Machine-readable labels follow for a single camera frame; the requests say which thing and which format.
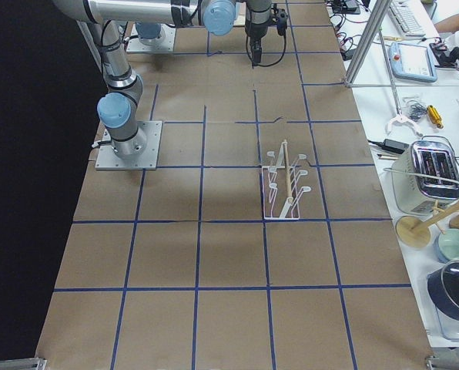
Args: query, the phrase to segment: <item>dish rack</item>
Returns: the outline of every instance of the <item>dish rack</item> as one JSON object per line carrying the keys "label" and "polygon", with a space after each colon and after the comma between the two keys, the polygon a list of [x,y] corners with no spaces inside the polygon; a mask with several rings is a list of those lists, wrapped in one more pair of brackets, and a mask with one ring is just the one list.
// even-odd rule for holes
{"label": "dish rack", "polygon": [[290,163],[288,142],[281,143],[276,157],[274,151],[267,152],[270,158],[269,166],[262,166],[263,181],[263,217],[265,220],[298,220],[300,219],[300,199],[312,188],[299,187],[301,177],[308,175],[307,170],[297,169],[307,155],[298,154]]}

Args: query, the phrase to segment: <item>black pot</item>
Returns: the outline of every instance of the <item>black pot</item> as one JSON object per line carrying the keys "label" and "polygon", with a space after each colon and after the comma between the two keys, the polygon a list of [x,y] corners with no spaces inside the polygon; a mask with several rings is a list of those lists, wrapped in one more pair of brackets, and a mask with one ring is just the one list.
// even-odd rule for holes
{"label": "black pot", "polygon": [[459,260],[428,275],[428,293],[440,311],[459,321]]}

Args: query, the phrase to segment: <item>black background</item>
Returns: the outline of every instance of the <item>black background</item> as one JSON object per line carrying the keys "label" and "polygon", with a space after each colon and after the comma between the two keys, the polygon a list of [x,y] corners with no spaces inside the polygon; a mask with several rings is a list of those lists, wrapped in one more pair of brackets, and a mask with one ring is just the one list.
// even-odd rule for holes
{"label": "black background", "polygon": [[105,93],[75,21],[0,0],[0,360],[35,355]]}

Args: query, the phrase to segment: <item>blue joint cap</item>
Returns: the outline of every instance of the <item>blue joint cap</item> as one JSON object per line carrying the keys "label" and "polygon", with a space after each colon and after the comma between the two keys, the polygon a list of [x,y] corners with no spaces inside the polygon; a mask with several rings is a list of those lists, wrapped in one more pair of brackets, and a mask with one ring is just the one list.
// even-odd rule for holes
{"label": "blue joint cap", "polygon": [[118,129],[130,118],[132,107],[129,100],[122,94],[111,92],[98,102],[98,115],[109,129]]}
{"label": "blue joint cap", "polygon": [[136,31],[141,39],[152,40],[159,37],[161,25],[159,23],[137,22]]}
{"label": "blue joint cap", "polygon": [[222,36],[231,31],[235,22],[236,8],[230,0],[214,0],[204,11],[204,25],[207,31]]}

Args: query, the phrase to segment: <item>cardboard floor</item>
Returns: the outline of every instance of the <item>cardboard floor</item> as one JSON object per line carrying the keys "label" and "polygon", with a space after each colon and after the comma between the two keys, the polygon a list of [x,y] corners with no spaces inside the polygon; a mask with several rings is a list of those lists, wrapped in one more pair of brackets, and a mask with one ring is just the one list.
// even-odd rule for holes
{"label": "cardboard floor", "polygon": [[[180,29],[175,54],[133,63],[137,118],[164,121],[158,170],[89,163],[37,350],[50,369],[425,368],[327,10],[281,6],[274,67],[252,69],[243,28]],[[282,47],[270,29],[263,63]],[[307,155],[298,221],[263,219],[261,166],[283,140]]]}

